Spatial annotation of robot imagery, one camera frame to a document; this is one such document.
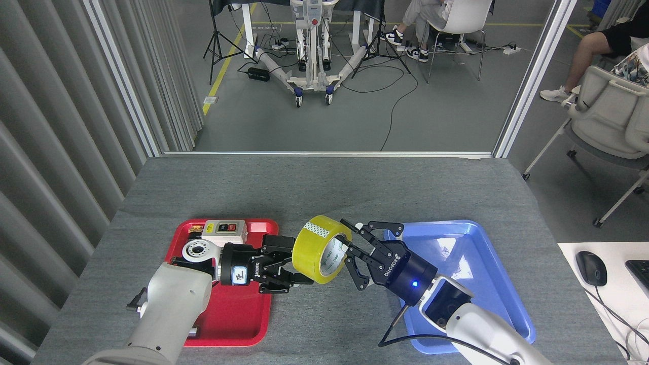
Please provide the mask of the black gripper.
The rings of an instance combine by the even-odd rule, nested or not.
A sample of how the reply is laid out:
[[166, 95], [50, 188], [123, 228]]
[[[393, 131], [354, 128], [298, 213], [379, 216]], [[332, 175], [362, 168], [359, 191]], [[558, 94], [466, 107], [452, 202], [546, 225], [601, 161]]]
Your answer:
[[[368, 252], [364, 252], [351, 242], [343, 242], [345, 250], [344, 264], [347, 268], [356, 288], [362, 291], [367, 288], [370, 278], [375, 279], [378, 273], [378, 285], [384, 286], [392, 293], [404, 300], [410, 307], [419, 303], [424, 292], [430, 287], [437, 275], [437, 268], [421, 256], [415, 254], [404, 243], [386, 243], [376, 238], [372, 231], [374, 229], [387, 229], [399, 237], [403, 233], [404, 225], [401, 223], [370, 221], [368, 224], [360, 224], [360, 228], [353, 226], [345, 219], [341, 223], [348, 227], [353, 233], [359, 234], [382, 254], [392, 254], [387, 263], [382, 264], [373, 258]], [[366, 263], [370, 277], [362, 275], [357, 267], [355, 259], [358, 258]]]
[[[295, 238], [263, 236], [261, 254], [272, 262], [292, 261]], [[226, 244], [220, 255], [220, 284], [243, 286], [261, 277], [262, 294], [286, 294], [294, 285], [314, 284], [301, 273], [280, 273], [261, 276], [261, 254], [246, 244]]]

